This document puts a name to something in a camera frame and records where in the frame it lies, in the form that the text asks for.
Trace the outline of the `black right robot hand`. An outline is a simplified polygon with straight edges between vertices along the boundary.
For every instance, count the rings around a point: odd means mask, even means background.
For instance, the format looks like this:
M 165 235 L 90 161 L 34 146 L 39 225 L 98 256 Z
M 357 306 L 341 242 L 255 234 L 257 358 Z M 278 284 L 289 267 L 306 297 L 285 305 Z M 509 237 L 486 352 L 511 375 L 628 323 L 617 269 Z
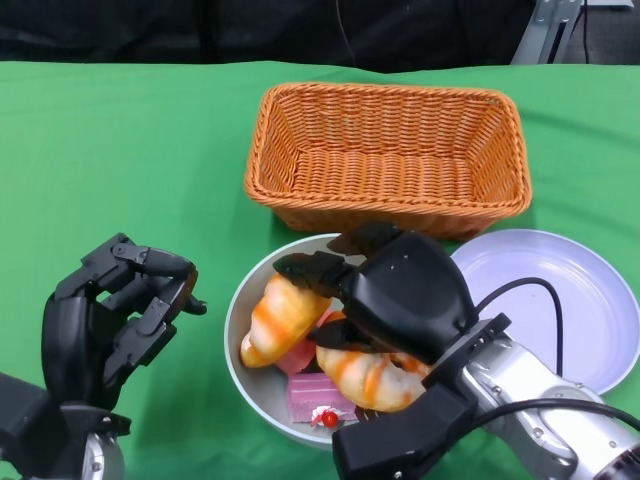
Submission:
M 431 237 L 387 222 L 363 224 L 326 250 L 273 265 L 295 286 L 343 305 L 344 319 L 316 329 L 320 347 L 403 352 L 436 363 L 478 322 L 460 270 Z

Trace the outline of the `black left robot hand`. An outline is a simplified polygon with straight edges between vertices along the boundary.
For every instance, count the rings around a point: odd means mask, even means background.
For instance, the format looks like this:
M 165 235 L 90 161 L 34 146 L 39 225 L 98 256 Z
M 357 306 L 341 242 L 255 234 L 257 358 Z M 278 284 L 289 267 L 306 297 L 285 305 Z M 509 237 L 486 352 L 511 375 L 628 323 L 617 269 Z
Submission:
M 119 233 L 81 260 L 47 299 L 41 358 L 45 384 L 63 403 L 115 408 L 121 389 L 175 336 L 181 313 L 200 316 L 194 263 Z

